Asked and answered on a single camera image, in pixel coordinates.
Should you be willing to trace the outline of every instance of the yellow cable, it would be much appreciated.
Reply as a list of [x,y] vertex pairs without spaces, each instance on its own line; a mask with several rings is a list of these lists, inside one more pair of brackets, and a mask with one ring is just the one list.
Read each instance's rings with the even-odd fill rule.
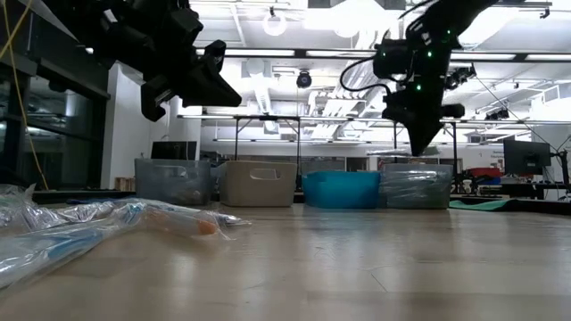
[[20,19],[16,23],[16,26],[14,27],[14,31],[11,34],[10,28],[8,27],[9,26],[8,25],[8,12],[6,9],[6,6],[8,5],[8,0],[4,0],[4,17],[6,19],[6,34],[8,36],[8,41],[6,42],[4,47],[2,48],[2,51],[0,51],[0,59],[2,59],[2,57],[4,57],[4,53],[6,52],[6,49],[8,49],[8,47],[12,45],[12,41],[14,40],[14,37],[16,37],[16,33],[20,29],[21,24],[24,22],[24,18],[26,18],[26,14],[28,14],[29,8],[32,5],[32,1],[34,1],[34,0],[29,0],[28,4],[26,4],[26,9],[24,9],[23,14],[21,15]]
[[[18,27],[20,26],[20,22],[23,21],[23,17],[26,15],[26,12],[27,12],[27,10],[24,11],[24,13],[22,14],[22,18],[20,18],[20,21],[18,21],[19,24],[16,25],[16,29],[14,29],[14,32],[10,35],[10,24],[8,23],[8,9],[6,8],[6,2],[4,2],[4,20],[5,20],[5,25],[6,25],[6,34],[8,35],[8,43],[6,43],[4,48],[6,48],[6,47],[10,48],[10,59],[12,61],[12,70],[14,72],[14,84],[16,85],[16,93],[18,94],[18,103],[20,103],[21,119],[24,122],[24,127],[26,128],[26,132],[28,132],[28,118],[26,117],[26,111],[24,110],[24,102],[21,99],[20,84],[18,83],[18,71],[16,70],[16,62],[14,61],[14,52],[13,52],[12,43],[11,43],[13,36],[16,34],[16,31],[18,31]],[[4,54],[4,49],[0,53],[0,58],[2,57],[2,54]],[[37,171],[39,172],[39,175],[42,177],[42,181],[44,182],[44,187],[46,188],[47,191],[49,191],[49,187],[47,186],[47,182],[46,182],[46,177],[44,176],[44,172],[42,171],[42,167],[39,166],[39,160],[37,160],[36,148],[34,148],[34,142],[32,140],[32,135],[30,135],[29,133],[28,133],[28,138],[29,138],[29,146],[32,149],[32,154],[34,155],[34,160],[36,161]]]

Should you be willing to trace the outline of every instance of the plastic bin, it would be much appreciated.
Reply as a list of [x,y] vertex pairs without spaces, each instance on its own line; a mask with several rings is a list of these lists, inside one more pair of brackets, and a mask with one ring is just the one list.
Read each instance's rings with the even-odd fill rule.
[[386,164],[381,199],[390,209],[448,209],[452,165]]
[[220,202],[235,207],[288,207],[294,203],[297,165],[227,161],[219,167]]
[[303,178],[305,203],[322,209],[374,209],[380,179],[378,172],[310,173]]
[[211,199],[211,165],[206,160],[135,160],[137,197],[177,205]]

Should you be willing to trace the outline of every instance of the beige plastic bin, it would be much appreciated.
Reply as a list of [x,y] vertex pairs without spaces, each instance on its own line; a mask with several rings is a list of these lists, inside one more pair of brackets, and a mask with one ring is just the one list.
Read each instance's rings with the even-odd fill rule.
[[220,201],[236,207],[288,207],[294,202],[297,165],[227,161],[220,166]]

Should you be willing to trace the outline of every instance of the camera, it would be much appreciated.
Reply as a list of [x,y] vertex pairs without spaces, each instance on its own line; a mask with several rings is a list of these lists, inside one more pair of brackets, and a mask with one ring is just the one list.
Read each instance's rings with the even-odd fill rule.
[[305,89],[309,86],[311,86],[310,72],[307,70],[300,71],[300,75],[297,77],[297,87]]

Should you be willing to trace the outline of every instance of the red object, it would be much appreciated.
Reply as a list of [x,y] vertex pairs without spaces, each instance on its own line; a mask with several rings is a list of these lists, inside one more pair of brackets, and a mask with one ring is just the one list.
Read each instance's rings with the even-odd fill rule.
[[489,177],[502,177],[503,173],[500,172],[500,169],[497,168],[477,168],[477,169],[468,169],[474,177],[480,177],[487,175]]

